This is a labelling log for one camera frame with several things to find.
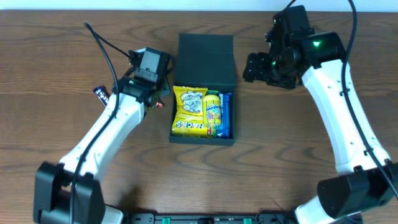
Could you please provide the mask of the green red KitKat Milo bar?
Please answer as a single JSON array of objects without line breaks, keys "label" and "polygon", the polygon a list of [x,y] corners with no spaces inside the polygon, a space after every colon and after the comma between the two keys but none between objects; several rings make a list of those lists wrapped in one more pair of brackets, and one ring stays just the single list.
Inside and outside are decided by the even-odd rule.
[{"label": "green red KitKat Milo bar", "polygon": [[155,104],[154,108],[162,108],[163,106],[164,106],[163,102],[158,101],[158,102]]}]

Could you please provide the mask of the yellow Hacks candy bag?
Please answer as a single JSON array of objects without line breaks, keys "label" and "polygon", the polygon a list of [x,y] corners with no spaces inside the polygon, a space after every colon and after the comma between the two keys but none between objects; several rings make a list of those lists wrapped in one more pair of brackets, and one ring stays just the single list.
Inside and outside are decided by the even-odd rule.
[{"label": "yellow Hacks candy bag", "polygon": [[203,122],[203,98],[207,88],[174,86],[177,111],[172,124],[172,135],[206,137],[208,128]]}]

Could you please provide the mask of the yellow Mentos gum bottle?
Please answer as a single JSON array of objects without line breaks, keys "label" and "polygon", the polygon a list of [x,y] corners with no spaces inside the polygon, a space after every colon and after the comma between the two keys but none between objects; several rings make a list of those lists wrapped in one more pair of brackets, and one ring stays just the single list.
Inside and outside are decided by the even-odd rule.
[{"label": "yellow Mentos gum bottle", "polygon": [[206,95],[203,98],[203,119],[208,127],[221,124],[221,103],[216,95]]}]

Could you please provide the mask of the purple Dairy Milk bar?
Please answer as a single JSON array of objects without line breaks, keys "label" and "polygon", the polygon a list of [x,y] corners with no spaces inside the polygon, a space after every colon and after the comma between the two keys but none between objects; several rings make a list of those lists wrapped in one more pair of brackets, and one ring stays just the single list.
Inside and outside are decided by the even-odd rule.
[{"label": "purple Dairy Milk bar", "polygon": [[101,100],[102,104],[107,107],[109,103],[110,94],[105,86],[97,86],[93,88],[93,93]]}]

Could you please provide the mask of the green Haribo gummy bag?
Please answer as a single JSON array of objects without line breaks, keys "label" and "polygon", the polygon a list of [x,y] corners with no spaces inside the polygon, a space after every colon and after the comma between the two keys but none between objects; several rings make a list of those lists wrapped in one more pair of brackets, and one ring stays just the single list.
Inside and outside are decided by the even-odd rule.
[{"label": "green Haribo gummy bag", "polygon": [[[213,91],[213,90],[209,90],[206,95],[216,95],[216,96],[218,96],[218,92],[217,91]],[[216,136],[216,127],[208,127],[208,135],[209,136]]]}]

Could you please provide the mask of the blue Oreo cookie pack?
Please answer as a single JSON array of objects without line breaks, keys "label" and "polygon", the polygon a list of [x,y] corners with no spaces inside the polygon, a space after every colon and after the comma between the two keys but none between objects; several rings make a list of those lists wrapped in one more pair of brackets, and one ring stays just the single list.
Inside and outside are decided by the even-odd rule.
[{"label": "blue Oreo cookie pack", "polygon": [[230,99],[231,93],[219,93],[221,107],[221,124],[216,127],[216,137],[228,139],[231,132]]}]

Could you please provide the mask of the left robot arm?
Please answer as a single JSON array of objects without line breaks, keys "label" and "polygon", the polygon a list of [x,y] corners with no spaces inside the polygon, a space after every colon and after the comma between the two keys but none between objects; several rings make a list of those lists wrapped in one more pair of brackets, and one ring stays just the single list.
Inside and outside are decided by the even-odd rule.
[{"label": "left robot arm", "polygon": [[150,47],[130,51],[132,67],[115,83],[100,117],[58,164],[35,173],[35,223],[124,223],[127,214],[104,202],[101,181],[113,157],[147,111],[170,93],[172,55]]}]

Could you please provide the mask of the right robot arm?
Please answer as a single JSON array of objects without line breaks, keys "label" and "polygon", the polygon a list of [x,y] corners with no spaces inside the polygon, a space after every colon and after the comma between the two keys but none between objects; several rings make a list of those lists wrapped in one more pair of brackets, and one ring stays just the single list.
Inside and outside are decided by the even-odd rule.
[{"label": "right robot arm", "polygon": [[337,177],[322,180],[317,194],[298,206],[291,223],[359,223],[361,212],[397,197],[397,164],[377,140],[354,89],[350,46],[335,32],[316,33],[294,2],[273,17],[267,53],[248,55],[243,78],[312,96],[331,141]]}]

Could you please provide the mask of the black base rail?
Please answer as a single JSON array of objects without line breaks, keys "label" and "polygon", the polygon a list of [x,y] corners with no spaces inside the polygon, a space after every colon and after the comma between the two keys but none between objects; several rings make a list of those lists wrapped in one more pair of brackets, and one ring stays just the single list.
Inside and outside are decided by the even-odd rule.
[{"label": "black base rail", "polygon": [[106,205],[100,224],[279,224],[297,223],[293,212],[263,210],[253,215],[238,213],[128,213]]}]

